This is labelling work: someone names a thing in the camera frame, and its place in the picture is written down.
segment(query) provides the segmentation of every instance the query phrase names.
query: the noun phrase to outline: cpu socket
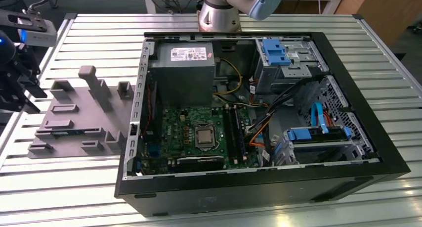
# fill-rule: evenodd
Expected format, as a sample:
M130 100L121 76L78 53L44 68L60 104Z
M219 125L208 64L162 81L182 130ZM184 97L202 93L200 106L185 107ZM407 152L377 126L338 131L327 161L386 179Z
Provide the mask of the cpu socket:
M196 128L196 148L201 151L210 151L215 148L214 126L210 123L197 124Z

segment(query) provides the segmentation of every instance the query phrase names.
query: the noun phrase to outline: aluminum table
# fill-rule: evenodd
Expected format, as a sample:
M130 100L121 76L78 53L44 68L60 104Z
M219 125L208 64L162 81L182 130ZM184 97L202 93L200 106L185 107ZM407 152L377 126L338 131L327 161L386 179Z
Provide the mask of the aluminum table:
M0 226L409 226L422 225L422 88L363 20L349 15L241 17L243 31L326 33L411 173L335 202L144 218L113 197L118 156L30 160L26 148L44 114L14 113L0 138ZM197 31L197 16L80 14L41 63L41 87L94 65L109 86L136 82L144 32ZM30 98L45 112L46 99Z

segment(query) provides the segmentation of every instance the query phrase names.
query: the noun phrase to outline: motherboard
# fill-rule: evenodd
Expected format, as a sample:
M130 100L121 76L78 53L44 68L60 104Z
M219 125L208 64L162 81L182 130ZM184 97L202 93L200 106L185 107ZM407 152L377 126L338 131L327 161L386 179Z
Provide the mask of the motherboard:
M245 106L165 109L161 141L146 145L145 174L258 167L245 142L249 125Z

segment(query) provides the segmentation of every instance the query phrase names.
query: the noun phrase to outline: blue light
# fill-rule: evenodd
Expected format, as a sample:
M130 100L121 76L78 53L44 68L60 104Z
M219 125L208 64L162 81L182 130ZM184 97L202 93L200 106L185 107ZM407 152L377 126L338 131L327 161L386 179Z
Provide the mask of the blue light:
M26 31L21 30L20 31L20 42L25 43L25 41L26 41Z

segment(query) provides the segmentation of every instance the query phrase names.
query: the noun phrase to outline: gray power supply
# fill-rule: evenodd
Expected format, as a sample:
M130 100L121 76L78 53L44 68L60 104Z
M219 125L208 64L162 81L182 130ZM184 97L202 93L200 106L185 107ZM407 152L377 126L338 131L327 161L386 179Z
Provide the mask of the gray power supply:
M161 44L149 67L164 107L212 105L214 56L212 43Z

